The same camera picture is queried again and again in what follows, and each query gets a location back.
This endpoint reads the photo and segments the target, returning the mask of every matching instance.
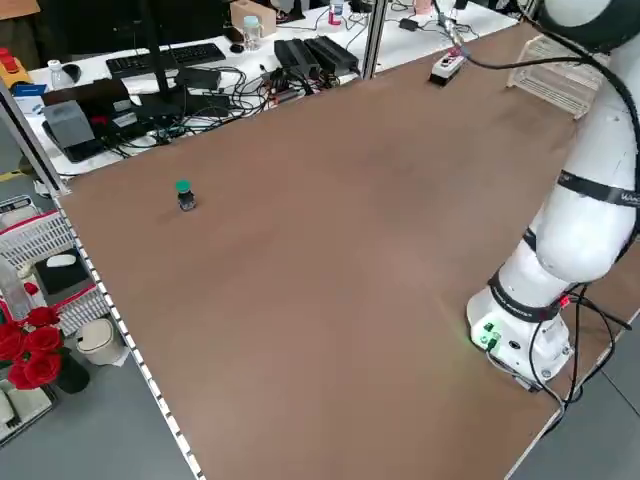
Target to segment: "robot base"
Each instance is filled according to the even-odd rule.
[[[539,388],[529,361],[531,339],[538,324],[522,321],[507,313],[493,299],[488,287],[469,300],[467,320],[474,344],[486,351],[489,343],[495,340],[492,357],[519,375],[519,383],[525,388]],[[536,373],[543,382],[555,377],[571,358],[573,349],[569,343],[569,330],[560,315],[543,322],[532,353]]]

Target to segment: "wooden tabletop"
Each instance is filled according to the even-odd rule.
[[[530,37],[471,50],[512,61]],[[504,72],[467,66],[439,89],[433,61],[153,149],[62,199],[208,479],[502,478],[556,408],[487,364],[464,312],[576,124]],[[636,249],[592,299],[629,318],[639,264]],[[584,323],[583,369],[607,344]]]

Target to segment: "black vase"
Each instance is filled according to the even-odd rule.
[[[62,367],[55,384],[65,393],[78,393],[89,385],[89,372],[71,355],[62,355]]]

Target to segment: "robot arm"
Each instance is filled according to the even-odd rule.
[[[538,21],[588,50],[611,51],[609,68],[640,99],[640,2],[546,0]],[[572,353],[559,299],[606,275],[634,232],[636,141],[626,105],[603,85],[527,234],[467,305],[473,342],[531,386]]]

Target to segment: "keyboard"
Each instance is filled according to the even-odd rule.
[[[213,43],[163,50],[160,56],[165,70],[175,70],[178,67],[188,67],[200,63],[218,62],[227,58]],[[107,60],[107,68],[109,68],[112,78],[135,77],[136,75],[154,71],[151,55],[148,53],[109,59]]]

